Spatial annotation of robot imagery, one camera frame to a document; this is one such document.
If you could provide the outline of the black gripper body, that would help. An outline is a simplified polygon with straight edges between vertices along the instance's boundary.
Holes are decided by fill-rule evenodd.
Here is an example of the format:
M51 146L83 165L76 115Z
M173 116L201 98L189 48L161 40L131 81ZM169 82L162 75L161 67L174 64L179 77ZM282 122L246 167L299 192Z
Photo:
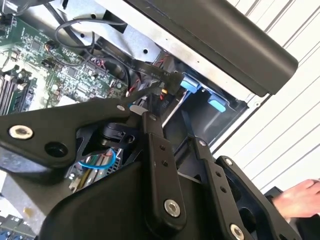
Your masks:
M203 186L180 175L186 226L173 240L218 240ZM40 240L159 240L145 220L142 166L133 163L61 200L47 215Z

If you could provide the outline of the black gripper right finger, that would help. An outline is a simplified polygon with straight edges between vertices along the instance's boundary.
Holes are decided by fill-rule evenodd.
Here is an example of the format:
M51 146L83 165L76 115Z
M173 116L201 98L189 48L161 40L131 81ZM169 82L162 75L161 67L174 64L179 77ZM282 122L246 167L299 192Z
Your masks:
M181 157L181 173L202 182L210 231L216 240L273 240L270 215L247 183L236 173L238 167L226 157L214 159L207 143L195 136L191 120L182 119L189 149Z

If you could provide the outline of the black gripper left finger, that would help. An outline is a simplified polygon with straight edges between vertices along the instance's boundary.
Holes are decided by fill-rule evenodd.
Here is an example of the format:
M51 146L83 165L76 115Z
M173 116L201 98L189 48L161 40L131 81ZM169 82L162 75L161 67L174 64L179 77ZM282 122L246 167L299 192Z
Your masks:
M187 223L171 144L161 117L135 113L132 99L107 98L3 115L0 118L0 168L39 184L60 182L69 168L110 148L124 160L142 156L144 215L155 234L176 234Z

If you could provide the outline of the person's bare hand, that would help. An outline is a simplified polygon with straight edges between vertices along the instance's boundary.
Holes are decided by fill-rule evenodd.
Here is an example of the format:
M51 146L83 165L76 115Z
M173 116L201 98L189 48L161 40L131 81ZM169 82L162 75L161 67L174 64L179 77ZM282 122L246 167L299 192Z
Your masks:
M320 181L307 179L285 190L272 200L286 220L310 218L320 213Z

